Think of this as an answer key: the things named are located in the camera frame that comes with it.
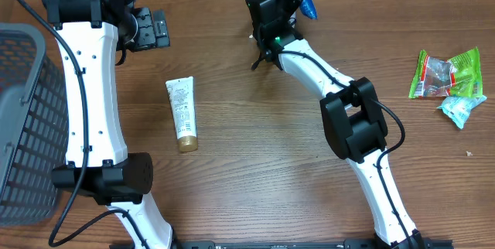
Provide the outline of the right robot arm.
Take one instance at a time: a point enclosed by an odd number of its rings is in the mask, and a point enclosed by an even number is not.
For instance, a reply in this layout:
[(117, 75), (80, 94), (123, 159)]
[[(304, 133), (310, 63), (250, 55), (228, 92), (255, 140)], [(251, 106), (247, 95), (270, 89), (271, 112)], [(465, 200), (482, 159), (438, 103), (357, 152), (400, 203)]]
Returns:
[(272, 62), (319, 99), (326, 141), (355, 172), (374, 219), (378, 248), (423, 248), (394, 183), (385, 114), (365, 77), (355, 80), (318, 56), (292, 21), (303, 0), (245, 0), (260, 61)]

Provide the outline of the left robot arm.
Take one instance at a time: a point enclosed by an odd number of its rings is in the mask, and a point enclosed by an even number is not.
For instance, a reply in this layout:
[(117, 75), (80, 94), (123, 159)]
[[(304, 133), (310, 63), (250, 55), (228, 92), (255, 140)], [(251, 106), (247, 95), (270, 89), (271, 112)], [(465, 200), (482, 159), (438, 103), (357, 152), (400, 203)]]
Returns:
[(152, 158), (128, 151), (118, 115), (116, 54), (156, 47), (149, 10), (135, 0), (42, 1), (63, 60), (69, 117), (55, 187), (105, 206), (132, 247), (170, 248), (172, 227), (151, 194)]

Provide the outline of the green snack bag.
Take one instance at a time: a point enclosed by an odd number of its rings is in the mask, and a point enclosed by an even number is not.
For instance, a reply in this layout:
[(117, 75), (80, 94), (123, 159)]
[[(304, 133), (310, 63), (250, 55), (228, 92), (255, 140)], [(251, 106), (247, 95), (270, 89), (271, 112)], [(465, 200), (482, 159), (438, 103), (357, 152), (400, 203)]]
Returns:
[(483, 96), (480, 52), (477, 47), (448, 60), (431, 57), (425, 50), (418, 55), (408, 97)]

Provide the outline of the white cream tube gold cap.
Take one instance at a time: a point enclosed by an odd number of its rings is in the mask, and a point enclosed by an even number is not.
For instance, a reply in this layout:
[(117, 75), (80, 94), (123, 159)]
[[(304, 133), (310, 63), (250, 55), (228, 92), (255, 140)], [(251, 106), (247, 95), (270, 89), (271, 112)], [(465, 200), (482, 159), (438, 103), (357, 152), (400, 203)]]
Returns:
[(194, 77), (166, 81), (176, 137), (180, 152), (198, 149), (196, 112), (194, 101)]

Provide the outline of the mint green wipes pack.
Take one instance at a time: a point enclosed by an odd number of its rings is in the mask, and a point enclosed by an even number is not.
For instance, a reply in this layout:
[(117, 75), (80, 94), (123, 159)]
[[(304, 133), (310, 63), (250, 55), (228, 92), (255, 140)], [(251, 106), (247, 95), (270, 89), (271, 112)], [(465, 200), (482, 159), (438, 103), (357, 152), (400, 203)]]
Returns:
[(482, 97), (447, 97), (438, 109), (448, 116), (459, 129), (463, 129), (471, 110), (487, 99)]

